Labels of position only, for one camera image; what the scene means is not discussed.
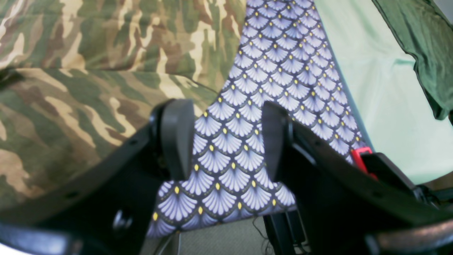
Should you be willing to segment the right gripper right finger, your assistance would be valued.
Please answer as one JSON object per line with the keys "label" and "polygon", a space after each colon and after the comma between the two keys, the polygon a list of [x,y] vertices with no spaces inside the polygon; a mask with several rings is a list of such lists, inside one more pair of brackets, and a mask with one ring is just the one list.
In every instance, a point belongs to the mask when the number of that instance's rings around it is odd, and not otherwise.
{"label": "right gripper right finger", "polygon": [[296,197],[314,255],[451,255],[452,211],[351,165],[327,141],[266,101],[266,170]]}

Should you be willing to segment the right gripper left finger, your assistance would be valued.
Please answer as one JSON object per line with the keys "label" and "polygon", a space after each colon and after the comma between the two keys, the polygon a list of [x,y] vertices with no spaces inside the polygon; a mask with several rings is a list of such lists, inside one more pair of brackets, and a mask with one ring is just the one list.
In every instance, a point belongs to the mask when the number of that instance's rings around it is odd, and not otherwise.
{"label": "right gripper left finger", "polygon": [[138,255],[165,181],[187,180],[194,103],[157,105],[148,122],[91,170],[1,211],[2,255]]}

